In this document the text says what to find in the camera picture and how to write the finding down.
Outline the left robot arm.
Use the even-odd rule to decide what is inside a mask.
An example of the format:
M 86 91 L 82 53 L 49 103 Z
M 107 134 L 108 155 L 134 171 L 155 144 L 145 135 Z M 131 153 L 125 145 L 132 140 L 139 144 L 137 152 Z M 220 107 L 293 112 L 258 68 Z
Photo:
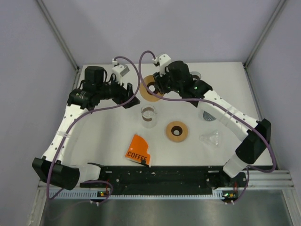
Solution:
M 85 117 L 95 112 L 102 100 L 112 100 L 115 108 L 125 109 L 140 103 L 133 85 L 122 81 L 128 72 L 127 65 L 118 63 L 110 74 L 96 65 L 85 68 L 84 79 L 68 96 L 62 122 L 50 146 L 42 157 L 34 158 L 32 162 L 32 168 L 42 182 L 65 190 L 72 190 L 87 180 L 98 187 L 106 183 L 107 176 L 99 166 L 92 163 L 73 166 L 68 155 L 74 149 Z

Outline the orange coffee filter pack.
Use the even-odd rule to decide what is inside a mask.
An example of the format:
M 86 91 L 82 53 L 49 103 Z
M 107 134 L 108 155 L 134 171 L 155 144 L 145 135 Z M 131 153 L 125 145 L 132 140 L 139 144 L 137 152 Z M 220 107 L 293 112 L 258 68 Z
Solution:
M 127 149 L 125 158 L 138 164 L 151 167 L 151 155 L 148 153 L 147 142 L 137 134 L 134 134 Z

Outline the smoked glass dripper cone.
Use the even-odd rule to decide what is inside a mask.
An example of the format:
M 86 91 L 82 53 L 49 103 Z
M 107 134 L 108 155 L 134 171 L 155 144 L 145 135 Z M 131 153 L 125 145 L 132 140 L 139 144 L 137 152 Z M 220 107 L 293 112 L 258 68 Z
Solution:
M 212 121 L 216 120 L 216 118 L 214 116 L 212 116 L 211 114 L 209 114 L 206 111 L 203 111 L 203 119 L 208 122 L 212 122 Z

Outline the clear glass carafe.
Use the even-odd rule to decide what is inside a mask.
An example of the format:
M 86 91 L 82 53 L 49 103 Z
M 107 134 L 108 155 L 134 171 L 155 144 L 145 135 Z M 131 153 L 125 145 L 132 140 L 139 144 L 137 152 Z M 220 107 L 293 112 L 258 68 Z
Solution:
M 157 110 L 152 105 L 144 105 L 141 108 L 142 125 L 151 129 L 157 125 Z

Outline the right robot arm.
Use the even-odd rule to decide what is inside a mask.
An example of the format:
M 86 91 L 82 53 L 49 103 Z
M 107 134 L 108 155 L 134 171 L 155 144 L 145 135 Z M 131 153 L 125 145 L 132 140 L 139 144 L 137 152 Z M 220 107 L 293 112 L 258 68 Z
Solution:
M 158 72 L 154 73 L 155 88 L 160 94 L 177 93 L 181 99 L 212 115 L 240 140 L 240 145 L 219 175 L 224 186 L 231 186 L 238 173 L 254 164 L 269 148 L 271 123 L 267 119 L 260 121 L 247 116 L 229 104 L 211 85 L 194 78 L 183 61 L 162 63 L 158 60 L 154 65 L 158 67 Z

